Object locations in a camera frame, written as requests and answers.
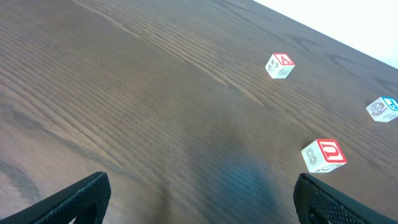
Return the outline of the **red letter A block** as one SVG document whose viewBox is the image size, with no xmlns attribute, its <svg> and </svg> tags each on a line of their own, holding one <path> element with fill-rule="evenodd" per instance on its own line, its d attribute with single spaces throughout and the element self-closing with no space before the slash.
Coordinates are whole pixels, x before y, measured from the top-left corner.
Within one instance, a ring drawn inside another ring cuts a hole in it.
<svg viewBox="0 0 398 224">
<path fill-rule="evenodd" d="M 273 53 L 265 65 L 265 70 L 273 79 L 285 79 L 294 67 L 295 62 L 287 53 Z"/>
</svg>

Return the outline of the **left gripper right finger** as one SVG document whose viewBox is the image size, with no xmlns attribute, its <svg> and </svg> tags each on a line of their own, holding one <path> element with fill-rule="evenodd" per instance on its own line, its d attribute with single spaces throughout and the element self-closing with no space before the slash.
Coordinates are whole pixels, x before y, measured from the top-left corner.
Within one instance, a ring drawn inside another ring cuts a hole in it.
<svg viewBox="0 0 398 224">
<path fill-rule="evenodd" d="M 301 224 L 397 224 L 307 173 L 299 175 L 293 198 Z"/>
</svg>

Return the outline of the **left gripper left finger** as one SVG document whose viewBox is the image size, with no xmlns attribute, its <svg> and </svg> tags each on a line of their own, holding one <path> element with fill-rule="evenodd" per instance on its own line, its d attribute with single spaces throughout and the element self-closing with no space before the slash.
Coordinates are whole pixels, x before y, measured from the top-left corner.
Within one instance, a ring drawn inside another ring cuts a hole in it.
<svg viewBox="0 0 398 224">
<path fill-rule="evenodd" d="M 102 224 L 111 197 L 107 173 L 95 172 L 1 224 Z"/>
</svg>

